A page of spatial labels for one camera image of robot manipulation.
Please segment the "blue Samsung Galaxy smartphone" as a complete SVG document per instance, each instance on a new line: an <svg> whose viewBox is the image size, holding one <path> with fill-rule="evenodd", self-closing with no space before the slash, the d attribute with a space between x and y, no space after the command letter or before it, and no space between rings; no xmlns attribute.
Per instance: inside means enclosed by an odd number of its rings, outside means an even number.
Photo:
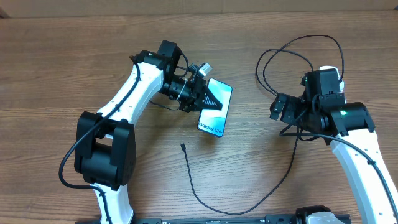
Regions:
<svg viewBox="0 0 398 224"><path fill-rule="evenodd" d="M208 80L207 87L210 91L210 96L205 96L205 105L208 108L202 109L197 128L208 134L222 137L233 89L231 86L214 78Z"/></svg>

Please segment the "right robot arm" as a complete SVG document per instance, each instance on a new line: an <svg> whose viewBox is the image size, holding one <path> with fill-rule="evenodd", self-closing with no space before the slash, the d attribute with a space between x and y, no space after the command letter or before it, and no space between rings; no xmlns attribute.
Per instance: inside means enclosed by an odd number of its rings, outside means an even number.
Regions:
<svg viewBox="0 0 398 224"><path fill-rule="evenodd" d="M364 223L397 223L397 189L381 155L375 124L363 103L348 103L338 69L307 72L301 96L278 93L271 119L318 137L340 162Z"/></svg>

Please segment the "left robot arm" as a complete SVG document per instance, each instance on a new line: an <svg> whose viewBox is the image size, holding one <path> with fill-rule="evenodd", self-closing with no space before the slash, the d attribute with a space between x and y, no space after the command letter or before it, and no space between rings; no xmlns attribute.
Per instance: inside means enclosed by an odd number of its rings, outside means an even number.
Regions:
<svg viewBox="0 0 398 224"><path fill-rule="evenodd" d="M181 57L180 47L167 40L156 52L132 55L131 74L112 100L79 117L74 168L83 176L84 188L95 191L99 223L133 222L127 183L136 164L135 126L156 93L177 101L181 111L199 111L199 122L211 133L225 122L231 94L223 94L216 80L205 80L211 70L207 63L188 65L189 79L175 74Z"/></svg>

